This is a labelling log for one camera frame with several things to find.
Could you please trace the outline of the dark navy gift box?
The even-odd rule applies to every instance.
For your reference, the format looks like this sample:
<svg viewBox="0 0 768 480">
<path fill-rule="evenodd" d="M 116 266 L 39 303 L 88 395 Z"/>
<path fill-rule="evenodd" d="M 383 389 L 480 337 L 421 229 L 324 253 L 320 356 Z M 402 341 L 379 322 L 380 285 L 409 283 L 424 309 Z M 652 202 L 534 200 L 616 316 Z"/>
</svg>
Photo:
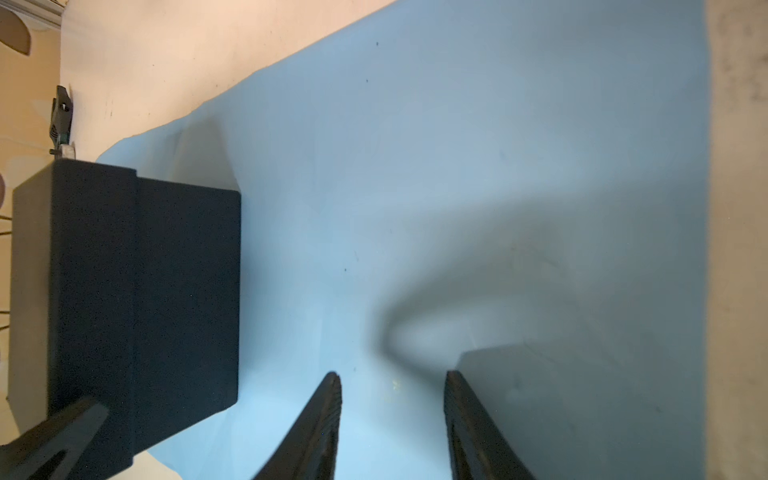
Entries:
<svg viewBox="0 0 768 480">
<path fill-rule="evenodd" d="M 8 401 L 21 432 L 84 396 L 106 479 L 238 398 L 241 197 L 57 160 L 12 200 Z"/>
</svg>

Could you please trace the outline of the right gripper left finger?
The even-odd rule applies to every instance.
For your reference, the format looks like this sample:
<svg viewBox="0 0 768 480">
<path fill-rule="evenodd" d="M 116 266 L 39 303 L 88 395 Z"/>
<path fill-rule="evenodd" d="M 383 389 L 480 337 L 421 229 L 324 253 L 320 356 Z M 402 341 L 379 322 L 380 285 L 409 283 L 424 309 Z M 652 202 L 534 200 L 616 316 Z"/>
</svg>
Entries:
<svg viewBox="0 0 768 480">
<path fill-rule="evenodd" d="M 332 480 L 341 412 L 341 378 L 329 372 L 254 480 Z"/>
</svg>

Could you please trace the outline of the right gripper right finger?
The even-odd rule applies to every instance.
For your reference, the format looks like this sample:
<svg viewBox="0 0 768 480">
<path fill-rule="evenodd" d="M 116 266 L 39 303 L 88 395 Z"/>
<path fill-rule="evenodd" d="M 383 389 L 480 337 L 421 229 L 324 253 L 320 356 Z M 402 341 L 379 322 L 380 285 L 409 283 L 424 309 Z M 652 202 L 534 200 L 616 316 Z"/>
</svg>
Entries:
<svg viewBox="0 0 768 480">
<path fill-rule="evenodd" d="M 534 479 L 457 370 L 446 374 L 443 409 L 453 479 Z"/>
</svg>

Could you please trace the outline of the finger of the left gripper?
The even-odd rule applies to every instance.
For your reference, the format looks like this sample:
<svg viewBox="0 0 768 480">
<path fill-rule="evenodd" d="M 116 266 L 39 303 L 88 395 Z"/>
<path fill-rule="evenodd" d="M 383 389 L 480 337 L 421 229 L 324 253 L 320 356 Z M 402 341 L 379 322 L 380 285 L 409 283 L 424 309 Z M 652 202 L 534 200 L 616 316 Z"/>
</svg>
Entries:
<svg viewBox="0 0 768 480">
<path fill-rule="evenodd" d="M 1 446 L 1 478 L 67 479 L 108 415 L 94 398 L 79 399 Z"/>
</svg>

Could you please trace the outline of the light blue wrapping paper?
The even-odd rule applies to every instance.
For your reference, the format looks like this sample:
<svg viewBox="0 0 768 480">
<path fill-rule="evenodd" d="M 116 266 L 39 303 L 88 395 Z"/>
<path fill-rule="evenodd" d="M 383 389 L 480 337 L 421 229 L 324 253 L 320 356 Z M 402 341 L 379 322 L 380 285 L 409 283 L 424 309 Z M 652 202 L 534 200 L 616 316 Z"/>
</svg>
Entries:
<svg viewBox="0 0 768 480">
<path fill-rule="evenodd" d="M 337 477 L 450 477 L 460 371 L 539 479 L 701 479 L 700 1 L 399 1 L 101 156 L 242 198 L 239 399 L 160 443 L 249 479 L 330 371 Z"/>
</svg>

